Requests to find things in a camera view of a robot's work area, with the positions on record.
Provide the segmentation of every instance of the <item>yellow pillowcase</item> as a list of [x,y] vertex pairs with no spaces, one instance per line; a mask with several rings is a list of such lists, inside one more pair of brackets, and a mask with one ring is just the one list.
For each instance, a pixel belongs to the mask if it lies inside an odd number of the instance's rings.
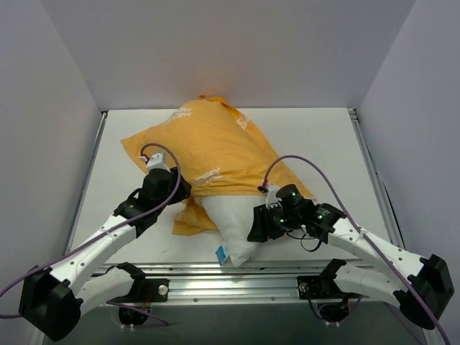
[[[145,173],[139,152],[150,142],[165,145],[177,156],[182,176],[192,185],[192,196],[260,196],[257,187],[278,158],[257,126],[222,97],[201,96],[181,106],[164,123],[123,139],[124,149]],[[149,147],[145,153],[151,156],[157,151]],[[174,166],[169,155],[167,165]],[[269,179],[280,186],[294,183],[306,198],[313,197],[283,162],[274,167]],[[174,234],[216,230],[193,198],[185,204]]]

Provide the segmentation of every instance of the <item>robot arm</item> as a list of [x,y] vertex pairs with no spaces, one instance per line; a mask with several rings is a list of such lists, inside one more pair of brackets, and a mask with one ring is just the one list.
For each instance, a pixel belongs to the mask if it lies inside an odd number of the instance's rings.
[[[266,195],[267,201],[254,210],[254,221],[263,219],[269,225],[263,228],[263,234],[254,232],[262,229],[261,226],[253,226],[248,236],[249,241],[257,239],[258,242],[264,242],[286,232],[302,229],[305,235],[346,250],[377,270],[365,270],[334,259],[320,275],[326,292],[331,295],[340,292],[358,293],[382,300],[398,307],[406,318],[418,326],[434,328],[432,320],[388,262],[410,282],[411,287],[439,319],[454,294],[449,269],[444,260],[436,255],[426,259],[396,247],[366,229],[356,229],[344,212],[332,205],[316,205],[312,200],[305,199],[295,185],[279,188],[268,183],[259,189]],[[370,242],[377,245],[385,258]]]
[[145,274],[127,262],[88,279],[120,248],[156,223],[164,209],[160,205],[174,190],[169,205],[190,197],[190,184],[181,178],[175,189],[178,170],[169,170],[164,161],[161,153],[146,160],[148,174],[142,187],[123,201],[95,234],[64,260],[25,279],[19,314],[53,341],[70,333],[80,317],[98,305],[143,292]]

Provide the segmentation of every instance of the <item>white pillowcase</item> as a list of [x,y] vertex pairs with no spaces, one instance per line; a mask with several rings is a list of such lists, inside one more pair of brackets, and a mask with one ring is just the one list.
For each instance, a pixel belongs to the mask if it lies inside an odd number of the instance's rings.
[[231,263],[239,267],[255,252],[259,243],[248,242],[254,221],[254,207],[265,204],[264,196],[215,195],[195,197],[224,238]]

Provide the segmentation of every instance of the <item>pillow tag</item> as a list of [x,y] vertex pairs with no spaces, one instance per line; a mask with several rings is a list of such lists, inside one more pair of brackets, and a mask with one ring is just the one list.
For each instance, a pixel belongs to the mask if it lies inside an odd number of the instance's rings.
[[221,266],[229,258],[229,252],[227,251],[227,247],[225,243],[221,244],[219,248],[216,250],[216,256],[217,256],[218,263]]

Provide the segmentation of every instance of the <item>white table surface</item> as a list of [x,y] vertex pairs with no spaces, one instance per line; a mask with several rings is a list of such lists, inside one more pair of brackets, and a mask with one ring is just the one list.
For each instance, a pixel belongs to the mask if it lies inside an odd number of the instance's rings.
[[[314,161],[330,178],[345,206],[364,228],[388,240],[377,199],[346,109],[242,109],[265,133],[279,155],[296,154]],[[166,120],[174,110],[110,111],[94,162],[72,248],[76,248],[105,222],[113,210],[135,189],[144,174],[129,159],[120,140]],[[297,160],[286,164],[320,202],[337,206],[322,177]],[[220,233],[205,231],[194,236],[172,235],[173,216],[182,205],[169,206],[158,222],[138,240],[126,245],[107,263],[135,264],[216,263]],[[306,247],[315,242],[304,241]],[[261,244],[251,265],[260,262],[352,259],[332,246],[315,253],[302,250],[299,241],[284,236]]]

